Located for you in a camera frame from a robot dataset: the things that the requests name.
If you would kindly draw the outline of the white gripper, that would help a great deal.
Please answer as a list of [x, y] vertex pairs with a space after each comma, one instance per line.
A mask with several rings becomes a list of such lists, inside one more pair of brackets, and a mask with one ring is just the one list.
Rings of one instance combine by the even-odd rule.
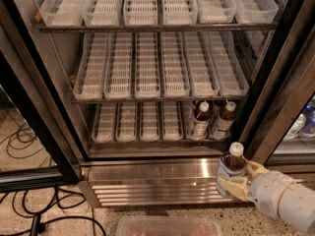
[[253, 202], [256, 208], [272, 218], [279, 218], [279, 204], [284, 191], [295, 183], [280, 171], [268, 171], [262, 164], [249, 160], [247, 177], [219, 176], [220, 186], [243, 202]]

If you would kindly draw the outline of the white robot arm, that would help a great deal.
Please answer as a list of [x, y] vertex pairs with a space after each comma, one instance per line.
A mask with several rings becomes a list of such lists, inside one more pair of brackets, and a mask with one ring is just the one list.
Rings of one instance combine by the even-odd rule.
[[244, 174], [232, 175], [219, 165], [218, 185], [243, 202], [251, 202], [257, 210], [280, 219], [307, 236], [315, 236], [315, 191], [298, 184], [280, 171], [248, 161]]

